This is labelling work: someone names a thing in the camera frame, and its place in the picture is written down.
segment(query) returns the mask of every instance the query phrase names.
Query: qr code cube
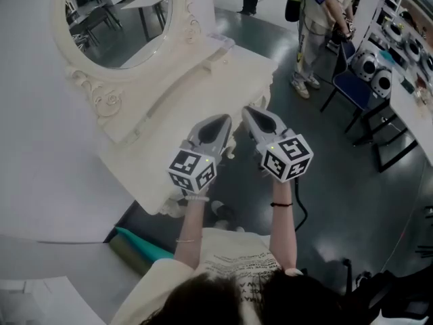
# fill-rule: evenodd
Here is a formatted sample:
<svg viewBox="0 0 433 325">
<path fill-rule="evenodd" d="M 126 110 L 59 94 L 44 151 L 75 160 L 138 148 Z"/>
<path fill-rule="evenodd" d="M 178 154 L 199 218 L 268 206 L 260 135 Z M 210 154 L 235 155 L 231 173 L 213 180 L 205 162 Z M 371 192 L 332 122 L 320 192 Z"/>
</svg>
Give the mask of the qr code cube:
<svg viewBox="0 0 433 325">
<path fill-rule="evenodd" d="M 198 194 L 217 176 L 216 167 L 213 157 L 179 148 L 167 171 L 175 186 Z"/>
<path fill-rule="evenodd" d="M 313 155 L 303 136 L 296 135 L 268 144 L 262 158 L 262 167 L 285 182 L 303 175 Z"/>
</svg>

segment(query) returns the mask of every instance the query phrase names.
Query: glossy floor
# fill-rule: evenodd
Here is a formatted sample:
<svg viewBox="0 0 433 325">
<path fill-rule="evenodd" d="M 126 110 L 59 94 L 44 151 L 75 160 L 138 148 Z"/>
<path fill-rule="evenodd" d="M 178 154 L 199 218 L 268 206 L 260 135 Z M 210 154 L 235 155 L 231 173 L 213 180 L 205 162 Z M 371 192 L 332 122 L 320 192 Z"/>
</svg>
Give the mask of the glossy floor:
<svg viewBox="0 0 433 325">
<path fill-rule="evenodd" d="M 340 290 L 346 277 L 340 261 L 345 257 L 352 260 L 354 276 L 364 270 L 377 273 L 383 269 L 402 276 L 429 264 L 429 259 L 415 254 L 417 244 L 430 239 L 430 223 L 424 219 L 422 208 L 433 204 L 433 171 L 422 150 L 414 149 L 391 169 L 378 173 L 371 146 L 352 146 L 363 133 L 362 126 L 357 123 L 349 134 L 343 134 L 352 118 L 352 105 L 336 95 L 321 114 L 319 109 L 333 89 L 330 84 L 322 81 L 320 90 L 311 90 L 310 100 L 299 97 L 290 85 L 297 32 L 221 9 L 216 11 L 216 20 L 219 30 L 239 46 L 279 63 L 269 110 L 303 134 L 315 152 L 307 174 L 300 179 L 300 197 L 309 218 L 297 233 L 298 266 Z M 335 58 L 327 51 L 317 66 L 317 74 L 326 81 Z M 387 127 L 377 140 L 387 140 L 400 128 L 398 123 Z M 237 224 L 246 231 L 267 235 L 272 181 L 257 171 L 254 144 L 242 127 L 235 136 L 236 157 L 223 160 L 210 197 L 233 207 Z M 384 160 L 410 141 L 410 136 L 404 136 L 382 148 Z M 294 214 L 299 222 L 302 212 L 297 204 Z M 211 226 L 215 220 L 207 211 L 205 225 Z M 135 205 L 121 226 L 173 250 L 181 224 L 181 219 L 147 215 Z"/>
</svg>

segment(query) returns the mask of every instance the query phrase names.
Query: gray pants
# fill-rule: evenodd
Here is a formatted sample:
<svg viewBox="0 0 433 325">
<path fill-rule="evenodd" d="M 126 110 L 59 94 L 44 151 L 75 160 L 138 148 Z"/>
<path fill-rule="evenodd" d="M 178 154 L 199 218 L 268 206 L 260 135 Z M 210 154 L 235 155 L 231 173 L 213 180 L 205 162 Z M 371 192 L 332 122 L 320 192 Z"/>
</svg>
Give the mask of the gray pants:
<svg viewBox="0 0 433 325">
<path fill-rule="evenodd" d="M 332 31 L 324 28 L 301 12 L 299 18 L 299 46 L 293 74 L 299 82 L 313 74 L 314 65 L 331 39 Z"/>
</svg>

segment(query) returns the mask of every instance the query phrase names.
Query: mirror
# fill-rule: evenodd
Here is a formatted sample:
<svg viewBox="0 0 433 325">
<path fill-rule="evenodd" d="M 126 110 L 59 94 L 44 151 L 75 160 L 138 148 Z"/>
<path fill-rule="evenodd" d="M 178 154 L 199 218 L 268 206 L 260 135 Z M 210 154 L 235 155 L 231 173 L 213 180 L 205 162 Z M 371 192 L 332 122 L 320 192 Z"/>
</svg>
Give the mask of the mirror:
<svg viewBox="0 0 433 325">
<path fill-rule="evenodd" d="M 105 68 L 132 68 L 161 46 L 170 0 L 66 0 L 65 17 L 75 45 Z"/>
</svg>

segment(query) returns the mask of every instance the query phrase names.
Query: black bracelet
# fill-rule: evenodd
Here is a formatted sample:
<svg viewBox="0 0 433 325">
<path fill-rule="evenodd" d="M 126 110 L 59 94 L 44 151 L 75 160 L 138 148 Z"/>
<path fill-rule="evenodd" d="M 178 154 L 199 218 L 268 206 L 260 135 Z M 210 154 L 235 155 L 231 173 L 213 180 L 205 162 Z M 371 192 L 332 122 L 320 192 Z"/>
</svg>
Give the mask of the black bracelet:
<svg viewBox="0 0 433 325">
<path fill-rule="evenodd" d="M 277 206 L 277 207 L 290 207 L 292 205 L 293 205 L 293 203 L 291 203 L 291 204 L 276 203 L 276 202 L 271 203 L 271 207 L 275 207 L 275 206 Z"/>
</svg>

